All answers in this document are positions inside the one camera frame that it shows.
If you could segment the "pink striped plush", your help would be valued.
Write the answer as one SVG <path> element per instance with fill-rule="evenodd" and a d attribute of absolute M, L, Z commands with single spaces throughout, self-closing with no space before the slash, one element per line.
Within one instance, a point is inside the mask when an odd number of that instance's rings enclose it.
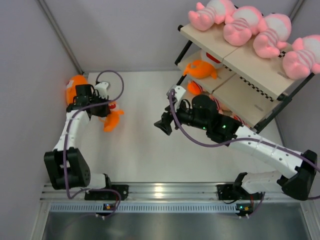
<path fill-rule="evenodd" d="M 253 41 L 253 49 L 260 58 L 271 59 L 287 46 L 292 23 L 285 14 L 271 13 L 259 21 L 257 29 L 259 33 Z"/>
<path fill-rule="evenodd" d="M 242 46 L 257 35 L 263 14 L 254 6 L 242 6 L 225 17 L 223 37 L 232 46 Z"/>
<path fill-rule="evenodd" d="M 207 31 L 214 24 L 223 23 L 235 10 L 236 7 L 231 0 L 210 0 L 206 6 L 198 2 L 196 11 L 188 12 L 188 20 L 195 29 Z"/>
<path fill-rule="evenodd" d="M 320 35 L 313 34 L 297 38 L 292 51 L 285 54 L 282 67 L 292 80 L 306 78 L 309 74 L 320 73 Z"/>

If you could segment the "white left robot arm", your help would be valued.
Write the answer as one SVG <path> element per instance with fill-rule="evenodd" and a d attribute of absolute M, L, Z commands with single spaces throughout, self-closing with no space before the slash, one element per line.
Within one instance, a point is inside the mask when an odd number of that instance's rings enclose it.
<path fill-rule="evenodd" d="M 55 190 L 87 187 L 91 171 L 79 150 L 79 145 L 91 117 L 107 117 L 111 113 L 106 104 L 109 100 L 109 82 L 95 86 L 78 84 L 67 89 L 66 121 L 58 143 L 44 154 L 45 167 Z"/>

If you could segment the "orange shark plush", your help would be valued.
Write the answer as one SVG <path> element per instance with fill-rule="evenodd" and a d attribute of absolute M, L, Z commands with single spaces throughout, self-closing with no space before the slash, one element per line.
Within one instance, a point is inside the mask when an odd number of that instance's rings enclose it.
<path fill-rule="evenodd" d="M 212 77 L 218 78 L 218 69 L 223 67 L 223 63 L 203 49 L 199 51 L 199 57 L 188 63 L 183 71 L 183 75 L 190 75 L 196 79 Z"/>
<path fill-rule="evenodd" d="M 69 80 L 65 88 L 65 99 L 67 105 L 73 103 L 73 99 L 77 94 L 76 86 L 85 85 L 87 83 L 88 81 L 83 75 L 75 75 Z"/>
<path fill-rule="evenodd" d="M 103 122 L 103 131 L 112 132 L 120 121 L 120 116 L 124 115 L 125 112 L 120 109 L 116 101 L 113 101 L 108 104 L 110 109 L 110 114 L 105 118 L 99 117 L 99 121 Z"/>

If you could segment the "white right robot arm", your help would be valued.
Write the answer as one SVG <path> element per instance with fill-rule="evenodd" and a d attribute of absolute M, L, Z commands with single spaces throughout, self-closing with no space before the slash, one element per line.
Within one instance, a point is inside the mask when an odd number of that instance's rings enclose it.
<path fill-rule="evenodd" d="M 207 95 L 178 102 L 170 92 L 168 99 L 169 106 L 154 123 L 166 135 L 172 133 L 171 124 L 174 123 L 175 129 L 199 146 L 234 148 L 274 169 L 263 173 L 240 173 L 233 183 L 233 192 L 238 198 L 257 193 L 283 193 L 300 201 L 320 198 L 310 196 L 315 176 L 320 171 L 315 152 L 294 151 L 267 140 L 234 118 L 220 114 L 216 103 Z"/>

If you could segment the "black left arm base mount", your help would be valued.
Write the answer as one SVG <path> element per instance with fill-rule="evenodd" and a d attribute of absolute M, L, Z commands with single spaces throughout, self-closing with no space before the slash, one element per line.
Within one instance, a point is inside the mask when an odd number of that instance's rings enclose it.
<path fill-rule="evenodd" d="M 89 190 L 85 193 L 84 199 L 86 201 L 123 201 L 127 199 L 129 195 L 129 185 L 127 184 L 112 184 L 99 190 Z"/>

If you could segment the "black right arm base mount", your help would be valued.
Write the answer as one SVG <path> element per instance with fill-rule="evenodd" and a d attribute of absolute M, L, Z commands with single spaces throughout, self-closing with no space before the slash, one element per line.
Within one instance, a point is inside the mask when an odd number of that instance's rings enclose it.
<path fill-rule="evenodd" d="M 262 192 L 248 193 L 236 184 L 218 184 L 216 188 L 220 201 L 261 200 L 263 197 Z"/>

